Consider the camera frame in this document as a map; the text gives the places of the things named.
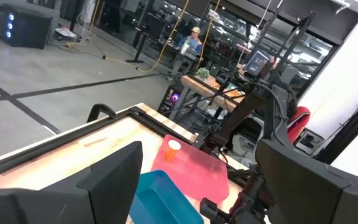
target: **wooden workbench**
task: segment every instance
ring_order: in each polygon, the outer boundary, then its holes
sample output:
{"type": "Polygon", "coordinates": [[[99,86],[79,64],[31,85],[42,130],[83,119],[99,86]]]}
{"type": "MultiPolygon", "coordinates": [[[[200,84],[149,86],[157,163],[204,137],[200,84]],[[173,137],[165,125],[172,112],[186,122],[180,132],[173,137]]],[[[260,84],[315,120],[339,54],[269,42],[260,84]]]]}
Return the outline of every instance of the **wooden workbench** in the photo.
{"type": "MultiPolygon", "coordinates": [[[[147,105],[141,103],[136,106],[188,140],[194,141],[196,139],[195,135],[160,115],[147,105]]],[[[84,124],[75,129],[61,133],[58,136],[50,137],[22,149],[10,152],[1,156],[0,160],[90,124],[91,123],[84,124]]],[[[43,189],[100,161],[133,141],[142,141],[143,164],[141,173],[149,172],[163,138],[134,119],[127,117],[0,174],[0,189],[43,189]]],[[[230,157],[227,159],[229,160],[229,164],[234,168],[247,169],[230,157]]],[[[240,190],[241,188],[238,185],[229,181],[229,196],[222,204],[222,209],[224,211],[229,211],[240,190]]],[[[187,198],[198,210],[200,202],[190,197],[187,198]]]]}
{"type": "MultiPolygon", "coordinates": [[[[204,82],[209,85],[210,87],[213,87],[214,89],[218,90],[220,85],[215,81],[215,78],[211,75],[204,80],[204,82]]],[[[190,90],[200,94],[203,97],[209,97],[213,96],[215,94],[214,91],[210,90],[209,88],[203,86],[202,84],[198,83],[194,79],[190,78],[189,76],[185,75],[181,78],[181,83],[188,87],[190,90]]],[[[241,96],[243,93],[240,93],[237,90],[230,91],[226,93],[226,96],[228,97],[234,97],[234,96],[241,96]]],[[[244,97],[236,98],[234,101],[240,103],[244,99],[244,97]]],[[[225,100],[221,96],[217,96],[214,98],[213,103],[217,104],[218,106],[224,108],[225,110],[232,111],[237,106],[236,104],[232,103],[229,100],[225,100]]]]}

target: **blue container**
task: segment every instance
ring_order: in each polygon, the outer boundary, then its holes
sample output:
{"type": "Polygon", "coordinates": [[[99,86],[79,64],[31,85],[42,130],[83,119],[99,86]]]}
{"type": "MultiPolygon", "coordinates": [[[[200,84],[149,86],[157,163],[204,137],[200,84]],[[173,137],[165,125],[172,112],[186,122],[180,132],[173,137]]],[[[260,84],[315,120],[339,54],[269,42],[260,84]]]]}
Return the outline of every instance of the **blue container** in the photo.
{"type": "Polygon", "coordinates": [[[203,224],[204,220],[162,170],[140,175],[129,215],[135,224],[203,224]]]}

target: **concrete floor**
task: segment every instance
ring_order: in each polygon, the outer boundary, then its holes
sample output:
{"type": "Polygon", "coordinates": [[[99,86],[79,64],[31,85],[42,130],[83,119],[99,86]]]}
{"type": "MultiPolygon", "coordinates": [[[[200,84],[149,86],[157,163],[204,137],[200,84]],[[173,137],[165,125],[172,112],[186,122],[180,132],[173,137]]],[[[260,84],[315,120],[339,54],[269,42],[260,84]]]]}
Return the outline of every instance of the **concrete floor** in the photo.
{"type": "MultiPolygon", "coordinates": [[[[159,65],[142,73],[103,60],[103,55],[131,59],[135,50],[100,30],[94,33],[100,37],[76,48],[97,57],[53,45],[44,50],[13,48],[0,40],[0,156],[53,136],[50,130],[66,131],[84,124],[96,103],[116,111],[141,102],[158,108],[171,84],[162,75],[168,69],[159,65]]],[[[141,59],[146,63],[135,64],[140,69],[154,64],[144,55],[141,59]]]]}

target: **red object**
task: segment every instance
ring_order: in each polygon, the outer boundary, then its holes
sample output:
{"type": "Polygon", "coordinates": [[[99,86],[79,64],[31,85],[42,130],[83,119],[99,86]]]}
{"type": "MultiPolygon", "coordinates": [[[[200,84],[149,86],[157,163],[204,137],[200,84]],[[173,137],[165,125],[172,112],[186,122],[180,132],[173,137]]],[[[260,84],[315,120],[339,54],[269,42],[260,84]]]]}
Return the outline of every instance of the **red object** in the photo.
{"type": "Polygon", "coordinates": [[[304,106],[296,109],[294,117],[288,122],[288,137],[293,143],[301,134],[302,129],[308,124],[310,119],[310,110],[304,106]]]}
{"type": "Polygon", "coordinates": [[[183,194],[196,200],[206,197],[219,205],[229,196],[225,163],[173,136],[165,136],[152,170],[165,171],[183,194]],[[172,161],[164,156],[169,140],[181,145],[172,161]]]}

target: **computer monitor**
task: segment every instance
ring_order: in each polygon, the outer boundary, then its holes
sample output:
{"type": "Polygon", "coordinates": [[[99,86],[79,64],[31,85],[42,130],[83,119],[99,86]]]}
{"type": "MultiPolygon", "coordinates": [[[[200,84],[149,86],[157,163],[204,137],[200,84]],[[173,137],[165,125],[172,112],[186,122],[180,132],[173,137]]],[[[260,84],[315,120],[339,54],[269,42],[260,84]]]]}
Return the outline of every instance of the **computer monitor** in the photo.
{"type": "Polygon", "coordinates": [[[268,61],[269,58],[266,55],[262,54],[260,51],[256,51],[243,70],[248,74],[257,76],[268,61]]]}

